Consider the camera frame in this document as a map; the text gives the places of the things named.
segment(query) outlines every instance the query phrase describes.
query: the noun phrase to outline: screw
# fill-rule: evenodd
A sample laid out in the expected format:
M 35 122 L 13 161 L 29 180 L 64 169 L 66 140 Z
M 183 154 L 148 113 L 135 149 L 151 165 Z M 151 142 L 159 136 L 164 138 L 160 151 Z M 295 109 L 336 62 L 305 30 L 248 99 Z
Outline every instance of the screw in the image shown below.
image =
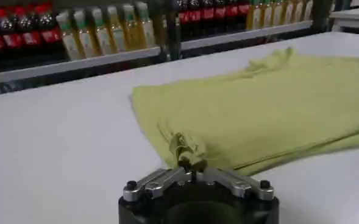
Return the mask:
M 269 189 L 271 187 L 270 181 L 268 180 L 261 180 L 259 185 L 260 189 Z
M 137 187 L 137 182 L 134 180 L 128 181 L 128 183 L 126 183 L 126 189 L 130 191 L 134 191 L 136 187 Z

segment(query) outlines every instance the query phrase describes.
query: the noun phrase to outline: folded shirt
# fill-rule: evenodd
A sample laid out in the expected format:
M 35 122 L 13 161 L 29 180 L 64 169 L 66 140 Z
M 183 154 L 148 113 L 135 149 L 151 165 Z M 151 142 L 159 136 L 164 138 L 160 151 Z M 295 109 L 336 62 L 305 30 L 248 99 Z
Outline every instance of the folded shirt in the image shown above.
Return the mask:
M 133 90 L 141 128 L 170 166 L 187 158 L 245 175 L 359 146 L 359 58 L 292 49 L 207 79 Z

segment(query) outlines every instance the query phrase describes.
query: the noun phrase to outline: table surface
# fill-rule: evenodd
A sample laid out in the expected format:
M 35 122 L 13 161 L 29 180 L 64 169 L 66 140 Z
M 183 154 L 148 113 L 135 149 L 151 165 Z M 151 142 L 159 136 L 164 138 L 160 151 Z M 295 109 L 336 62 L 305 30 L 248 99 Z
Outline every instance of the table surface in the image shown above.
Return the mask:
M 330 15 L 331 18 L 336 19 L 359 19 L 359 9 L 350 9 L 350 10 L 343 10 L 343 11 L 337 11 L 333 12 Z
M 289 46 L 359 57 L 359 35 L 330 32 L 0 95 L 0 224 L 118 223 L 125 182 L 162 165 L 133 115 L 132 88 L 224 74 Z M 255 177 L 276 188 L 281 223 L 359 223 L 359 150 Z

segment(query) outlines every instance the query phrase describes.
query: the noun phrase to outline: yellow beverage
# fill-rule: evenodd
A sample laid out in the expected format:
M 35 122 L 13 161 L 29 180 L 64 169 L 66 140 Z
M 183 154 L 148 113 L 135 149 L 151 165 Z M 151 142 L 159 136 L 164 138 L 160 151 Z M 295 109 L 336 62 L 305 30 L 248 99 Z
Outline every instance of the yellow beverage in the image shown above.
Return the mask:
M 285 16 L 283 19 L 283 23 L 284 24 L 290 24 L 292 23 L 292 19 L 293 19 L 293 10 L 294 10 L 294 4 L 292 0 L 286 0 L 284 3 L 284 8 L 285 8 Z
M 92 14 L 95 22 L 95 32 L 98 44 L 101 47 L 103 55 L 109 55 L 116 52 L 114 41 L 110 35 L 108 25 L 104 23 L 102 11 L 100 8 L 93 8 Z
M 303 19 L 303 10 L 304 10 L 304 0 L 295 0 L 294 2 L 294 23 L 299 23 Z
M 260 0 L 251 0 L 251 3 L 247 16 L 247 29 L 257 30 L 260 29 L 261 25 L 261 3 Z
M 306 0 L 305 2 L 305 10 L 304 10 L 304 20 L 311 20 L 311 13 L 312 13 L 313 1 Z
M 82 44 L 77 36 L 77 32 L 71 26 L 69 13 L 67 11 L 56 16 L 56 20 L 62 30 L 62 40 L 71 61 L 85 58 Z
M 263 7 L 262 7 L 262 11 L 261 11 L 261 23 L 260 23 L 260 27 L 262 28 L 266 28 L 266 27 L 271 27 L 272 26 L 272 5 L 271 5 L 271 0 L 264 0 L 263 1 Z
M 130 4 L 124 4 L 124 35 L 128 50 L 136 50 L 141 46 L 139 28 L 135 19 L 135 10 Z
M 98 43 L 95 39 L 94 31 L 86 24 L 86 15 L 84 10 L 78 10 L 74 14 L 79 39 L 82 43 L 84 54 L 87 58 L 97 57 L 101 55 L 101 51 L 98 47 Z
M 279 26 L 282 25 L 282 16 L 283 16 L 283 5 L 281 0 L 276 0 L 272 7 L 274 8 L 272 11 L 272 25 Z
M 107 7 L 107 14 L 110 23 L 110 35 L 113 38 L 113 44 L 116 52 L 126 51 L 126 40 L 124 29 L 118 19 L 117 8 L 114 5 Z
M 141 45 L 143 48 L 156 46 L 155 34 L 152 20 L 149 18 L 148 6 L 146 3 L 138 2 L 137 10 L 140 15 Z

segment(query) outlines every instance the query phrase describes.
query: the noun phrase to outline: store shelf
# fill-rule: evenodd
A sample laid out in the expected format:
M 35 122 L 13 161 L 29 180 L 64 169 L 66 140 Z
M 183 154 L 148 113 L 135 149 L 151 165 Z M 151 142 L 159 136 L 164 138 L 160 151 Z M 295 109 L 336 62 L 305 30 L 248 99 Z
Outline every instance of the store shelf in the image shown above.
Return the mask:
M 198 40 L 190 40 L 181 44 L 182 50 L 189 50 L 199 47 L 207 47 L 216 44 L 224 44 L 234 41 L 247 40 L 256 37 L 264 37 L 268 35 L 291 32 L 295 30 L 302 30 L 311 27 L 312 21 L 304 21 L 294 24 L 288 24 L 283 26 L 275 26 L 264 28 L 260 30 L 250 30 L 240 33 L 231 33 L 227 35 L 219 35 L 215 37 L 202 38 Z
M 87 58 L 77 61 L 68 61 L 64 63 L 57 63 L 57 64 L 44 65 L 44 66 L 38 66 L 33 68 L 0 72 L 0 82 L 8 82 L 18 79 L 28 79 L 32 77 L 38 77 L 41 75 L 49 75 L 49 74 L 55 74 L 60 72 L 73 71 L 77 69 L 90 68 L 100 65 L 108 65 L 112 63 L 129 61 L 129 60 L 140 59 L 140 58 L 148 58 L 148 57 L 157 56 L 159 53 L 160 53 L 159 47 L 152 47 L 149 49 L 105 55 L 96 58 Z

